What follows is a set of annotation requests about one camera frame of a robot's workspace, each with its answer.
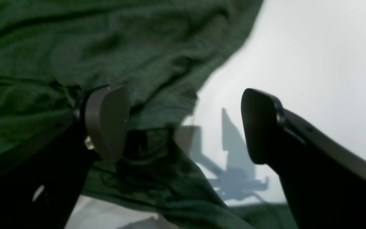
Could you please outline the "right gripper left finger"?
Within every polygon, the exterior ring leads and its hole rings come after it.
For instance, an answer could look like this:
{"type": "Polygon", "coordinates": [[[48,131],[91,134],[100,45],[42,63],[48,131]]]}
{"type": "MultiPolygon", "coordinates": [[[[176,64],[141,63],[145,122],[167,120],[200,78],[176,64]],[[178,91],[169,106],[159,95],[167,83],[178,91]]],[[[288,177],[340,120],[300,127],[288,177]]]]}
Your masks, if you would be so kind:
{"type": "Polygon", "coordinates": [[[0,155],[0,229],[64,229],[95,161],[123,153],[128,90],[102,87],[0,155]]]}

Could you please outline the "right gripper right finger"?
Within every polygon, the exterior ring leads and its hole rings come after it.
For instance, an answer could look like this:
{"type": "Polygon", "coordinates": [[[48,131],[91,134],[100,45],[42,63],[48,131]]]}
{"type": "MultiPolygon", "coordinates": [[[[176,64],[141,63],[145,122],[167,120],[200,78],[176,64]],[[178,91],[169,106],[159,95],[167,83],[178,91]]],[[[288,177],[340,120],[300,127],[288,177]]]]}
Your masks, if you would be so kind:
{"type": "Polygon", "coordinates": [[[299,229],[366,229],[366,161],[280,100],[248,88],[241,98],[248,154],[279,177],[299,229]]]}

